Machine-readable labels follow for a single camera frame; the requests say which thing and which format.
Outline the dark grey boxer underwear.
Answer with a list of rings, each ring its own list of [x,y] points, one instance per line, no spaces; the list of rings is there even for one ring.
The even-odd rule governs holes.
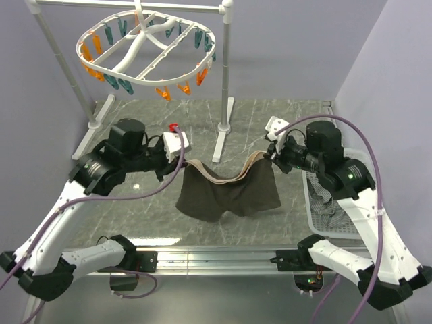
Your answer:
[[[253,152],[232,178],[217,175],[198,159],[188,160],[175,204],[186,216],[209,223],[218,222],[227,211],[250,217],[280,206],[272,162],[264,151]]]

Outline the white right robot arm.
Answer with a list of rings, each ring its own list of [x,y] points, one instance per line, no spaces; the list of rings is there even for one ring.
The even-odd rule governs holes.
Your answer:
[[[313,234],[300,241],[292,255],[277,252],[273,262],[291,271],[331,269],[356,284],[363,298],[380,311],[430,284],[431,267],[411,254],[383,207],[379,172],[370,172],[360,160],[345,156],[342,133],[332,122],[309,123],[304,145],[289,134],[289,127],[288,122],[271,117],[265,126],[270,142],[265,157],[283,173],[299,169],[314,174],[350,218],[370,256],[358,256]]]

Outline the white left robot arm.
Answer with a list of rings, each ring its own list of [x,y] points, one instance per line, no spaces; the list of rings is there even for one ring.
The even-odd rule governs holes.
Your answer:
[[[65,248],[95,205],[116,200],[111,191],[125,182],[127,174],[154,172],[162,185],[148,194],[153,196],[173,182],[188,150],[187,135],[177,124],[149,137],[141,121],[119,120],[106,139],[79,158],[57,202],[31,237],[15,251],[1,253],[1,268],[8,278],[16,277],[26,293],[44,302],[57,299],[77,279],[95,271],[138,270],[137,247],[123,235],[81,250]]]

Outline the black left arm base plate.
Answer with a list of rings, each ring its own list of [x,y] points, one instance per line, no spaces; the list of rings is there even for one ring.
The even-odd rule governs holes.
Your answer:
[[[157,270],[157,251],[138,251],[132,269],[137,272],[155,273]]]

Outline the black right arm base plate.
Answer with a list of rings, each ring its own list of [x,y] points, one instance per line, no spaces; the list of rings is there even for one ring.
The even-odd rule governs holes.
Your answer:
[[[278,271],[302,271],[304,265],[298,250],[277,250],[276,264]]]

